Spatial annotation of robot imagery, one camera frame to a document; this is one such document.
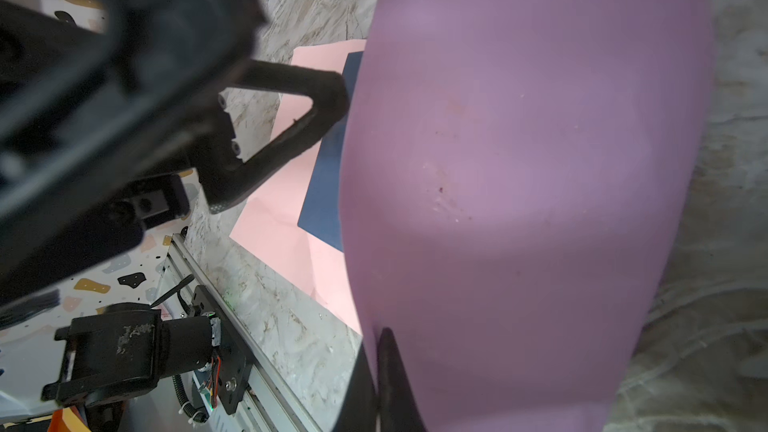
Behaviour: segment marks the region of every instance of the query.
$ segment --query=marble surface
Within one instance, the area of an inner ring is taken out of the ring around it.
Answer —
[[[260,57],[364,38],[376,0],[263,0]],[[768,381],[742,360],[768,344],[768,0],[713,0],[716,88],[674,250],[606,431],[764,430]],[[244,158],[277,94],[228,90]],[[288,384],[329,430],[360,338],[228,237],[241,207],[198,200],[187,247]]]
[[[261,0],[270,24],[257,58],[290,62],[298,46],[367,37],[376,0]],[[227,89],[241,158],[269,141],[279,95]],[[185,245],[322,430],[336,422],[360,336],[229,238],[244,204],[208,213],[203,194]]]

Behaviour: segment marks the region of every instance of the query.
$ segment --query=purple paper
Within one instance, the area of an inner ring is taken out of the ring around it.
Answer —
[[[442,430],[600,430],[713,80],[708,0],[379,0],[340,214],[371,364]]]

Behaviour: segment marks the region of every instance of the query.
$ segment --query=purple sheet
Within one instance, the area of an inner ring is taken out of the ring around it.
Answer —
[[[391,327],[430,431],[600,430],[713,56],[708,0],[379,0],[342,239],[371,364]]]

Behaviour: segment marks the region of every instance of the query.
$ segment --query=pink paper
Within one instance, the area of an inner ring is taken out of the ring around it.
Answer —
[[[298,47],[291,63],[341,73],[347,55],[360,52],[365,44],[364,40],[348,40]],[[311,105],[306,97],[283,95],[272,138]],[[359,333],[344,254],[297,225],[319,150],[318,143],[294,158],[248,197],[230,237]]]
[[[597,432],[674,240],[708,0],[379,0],[342,156],[363,340],[430,432]]]

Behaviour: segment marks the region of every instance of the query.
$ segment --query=pink sheet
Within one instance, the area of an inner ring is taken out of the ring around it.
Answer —
[[[291,63],[341,73],[347,55],[360,52],[365,46],[364,40],[347,40],[298,47]],[[271,138],[311,106],[307,97],[283,95]],[[297,225],[319,150],[318,143],[288,162],[251,194],[230,237],[359,333],[360,322],[346,277],[344,254]]]
[[[370,363],[391,327],[431,432],[601,429],[684,204],[710,18],[708,0],[379,0],[342,237]]]

